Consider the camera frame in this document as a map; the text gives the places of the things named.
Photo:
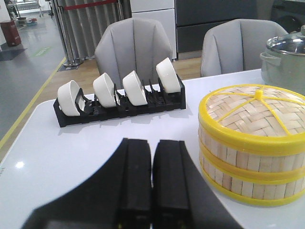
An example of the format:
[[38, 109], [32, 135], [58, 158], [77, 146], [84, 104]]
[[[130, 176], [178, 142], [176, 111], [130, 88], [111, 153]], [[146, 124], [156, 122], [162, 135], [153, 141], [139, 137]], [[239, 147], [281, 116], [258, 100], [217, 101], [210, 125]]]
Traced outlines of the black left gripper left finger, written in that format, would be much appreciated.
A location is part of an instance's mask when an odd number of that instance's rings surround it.
[[146, 140], [124, 138], [91, 177], [35, 209], [24, 229], [148, 229], [151, 152]]

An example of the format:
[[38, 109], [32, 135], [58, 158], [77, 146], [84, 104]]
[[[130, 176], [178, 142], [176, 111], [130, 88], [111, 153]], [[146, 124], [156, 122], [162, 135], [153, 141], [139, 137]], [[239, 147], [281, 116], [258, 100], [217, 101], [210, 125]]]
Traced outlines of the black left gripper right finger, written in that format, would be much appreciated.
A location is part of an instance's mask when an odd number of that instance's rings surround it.
[[241, 228], [201, 176], [184, 141], [158, 143], [152, 178], [153, 228]]

